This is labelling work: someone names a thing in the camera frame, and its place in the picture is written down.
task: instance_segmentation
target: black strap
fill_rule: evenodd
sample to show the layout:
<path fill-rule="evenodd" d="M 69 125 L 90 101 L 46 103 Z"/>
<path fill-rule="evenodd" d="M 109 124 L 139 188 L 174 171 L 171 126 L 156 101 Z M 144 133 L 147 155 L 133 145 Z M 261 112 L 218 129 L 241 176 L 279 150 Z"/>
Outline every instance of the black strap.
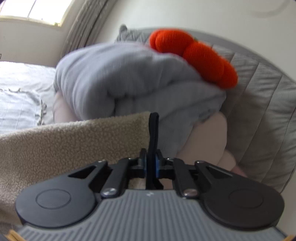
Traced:
<path fill-rule="evenodd" d="M 163 189 L 163 185 L 156 178 L 156 150 L 158 141 L 158 113 L 154 112 L 149 117 L 149 148 L 146 161 L 146 189 Z"/>

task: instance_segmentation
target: gray quilted headboard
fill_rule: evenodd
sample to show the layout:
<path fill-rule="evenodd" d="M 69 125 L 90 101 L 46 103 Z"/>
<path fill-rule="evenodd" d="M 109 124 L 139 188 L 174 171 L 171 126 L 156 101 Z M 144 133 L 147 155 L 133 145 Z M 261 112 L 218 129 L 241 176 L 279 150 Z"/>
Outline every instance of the gray quilted headboard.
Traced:
<path fill-rule="evenodd" d="M 154 29 L 121 26 L 116 41 L 149 43 Z M 230 41 L 188 31 L 235 67 L 239 83 L 227 91 L 227 149 L 246 174 L 282 191 L 296 165 L 296 82 L 267 60 Z"/>

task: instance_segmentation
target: window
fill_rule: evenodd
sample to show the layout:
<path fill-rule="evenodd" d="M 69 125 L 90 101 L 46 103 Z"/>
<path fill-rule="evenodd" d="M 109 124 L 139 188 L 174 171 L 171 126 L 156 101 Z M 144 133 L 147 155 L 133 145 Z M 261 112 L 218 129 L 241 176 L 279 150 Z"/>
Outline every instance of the window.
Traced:
<path fill-rule="evenodd" d="M 72 0 L 4 0 L 0 5 L 1 16 L 41 20 L 60 25 Z"/>

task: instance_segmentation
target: white bedsheet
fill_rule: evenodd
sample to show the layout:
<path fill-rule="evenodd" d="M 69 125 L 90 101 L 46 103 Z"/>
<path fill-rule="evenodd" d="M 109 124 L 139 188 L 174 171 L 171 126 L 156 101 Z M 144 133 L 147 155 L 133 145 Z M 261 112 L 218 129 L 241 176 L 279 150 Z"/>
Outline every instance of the white bedsheet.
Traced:
<path fill-rule="evenodd" d="M 13 62 L 0 62 L 0 88 L 36 91 L 47 105 L 44 124 L 52 124 L 55 68 Z"/>

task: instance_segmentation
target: beige fleece blanket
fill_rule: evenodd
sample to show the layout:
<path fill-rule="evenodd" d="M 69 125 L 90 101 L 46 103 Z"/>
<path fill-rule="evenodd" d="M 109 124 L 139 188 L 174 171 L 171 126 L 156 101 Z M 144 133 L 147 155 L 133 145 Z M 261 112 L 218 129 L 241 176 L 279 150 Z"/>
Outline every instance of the beige fleece blanket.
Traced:
<path fill-rule="evenodd" d="M 61 123 L 0 135 L 0 221 L 19 224 L 14 210 L 25 187 L 96 160 L 113 164 L 149 144 L 149 115 Z"/>

